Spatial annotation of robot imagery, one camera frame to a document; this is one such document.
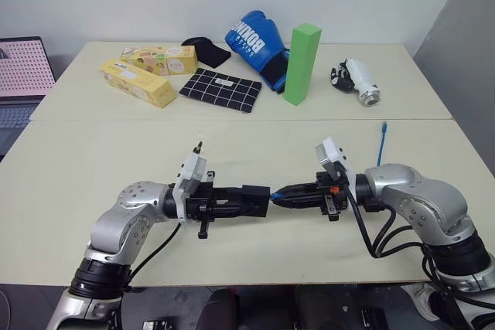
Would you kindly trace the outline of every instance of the blue boxing glove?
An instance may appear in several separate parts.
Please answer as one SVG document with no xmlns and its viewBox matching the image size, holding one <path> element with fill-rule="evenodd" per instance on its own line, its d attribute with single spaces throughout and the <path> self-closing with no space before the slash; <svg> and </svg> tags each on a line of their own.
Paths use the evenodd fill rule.
<svg viewBox="0 0 495 330">
<path fill-rule="evenodd" d="M 225 35 L 229 47 L 260 73 L 269 87 L 284 91 L 289 51 L 275 23 L 262 11 L 251 11 Z"/>
</svg>

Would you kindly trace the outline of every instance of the green block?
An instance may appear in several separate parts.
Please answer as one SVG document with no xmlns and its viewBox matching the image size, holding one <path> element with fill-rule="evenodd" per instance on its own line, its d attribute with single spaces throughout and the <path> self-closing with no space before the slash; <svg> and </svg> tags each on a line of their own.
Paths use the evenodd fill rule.
<svg viewBox="0 0 495 330">
<path fill-rule="evenodd" d="M 321 35 L 321 28 L 309 23 L 303 23 L 292 30 L 284 98 L 296 106 L 304 101 L 308 93 L 312 67 L 315 63 Z"/>
</svg>

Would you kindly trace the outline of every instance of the blue wire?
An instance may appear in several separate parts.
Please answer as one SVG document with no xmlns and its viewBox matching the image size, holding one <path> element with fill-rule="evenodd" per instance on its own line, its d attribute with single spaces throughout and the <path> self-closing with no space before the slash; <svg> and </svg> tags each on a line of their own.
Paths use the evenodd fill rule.
<svg viewBox="0 0 495 330">
<path fill-rule="evenodd" d="M 380 166 L 380 163 L 381 163 L 381 153 L 384 150 L 384 144 L 385 144 L 385 133 L 387 133 L 387 122 L 386 121 L 384 121 L 384 123 L 381 125 L 381 143 L 380 143 L 380 151 L 378 152 L 377 166 Z"/>
</svg>

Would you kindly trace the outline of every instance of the black placemat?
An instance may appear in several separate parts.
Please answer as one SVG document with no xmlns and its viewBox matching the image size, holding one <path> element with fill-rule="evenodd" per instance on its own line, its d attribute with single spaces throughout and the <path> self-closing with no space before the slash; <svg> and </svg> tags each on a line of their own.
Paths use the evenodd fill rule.
<svg viewBox="0 0 495 330">
<path fill-rule="evenodd" d="M 259 81 L 198 69 L 179 93 L 209 104 L 251 112 L 261 85 Z"/>
</svg>

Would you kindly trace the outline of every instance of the cardboard box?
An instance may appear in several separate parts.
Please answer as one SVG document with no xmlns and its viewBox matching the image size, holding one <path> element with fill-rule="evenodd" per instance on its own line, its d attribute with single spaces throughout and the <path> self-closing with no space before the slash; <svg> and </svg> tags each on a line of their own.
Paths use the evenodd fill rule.
<svg viewBox="0 0 495 330">
<path fill-rule="evenodd" d="M 194 46 L 171 46 L 166 55 L 170 75 L 194 73 L 198 67 Z"/>
<path fill-rule="evenodd" d="M 109 60 L 100 67 L 105 80 L 113 87 L 145 100 L 157 107 L 172 102 L 177 94 L 164 77 L 156 76 L 120 60 Z"/>
<path fill-rule="evenodd" d="M 125 48 L 121 60 L 155 75 L 169 75 L 166 51 L 161 46 L 148 48 Z"/>
</svg>

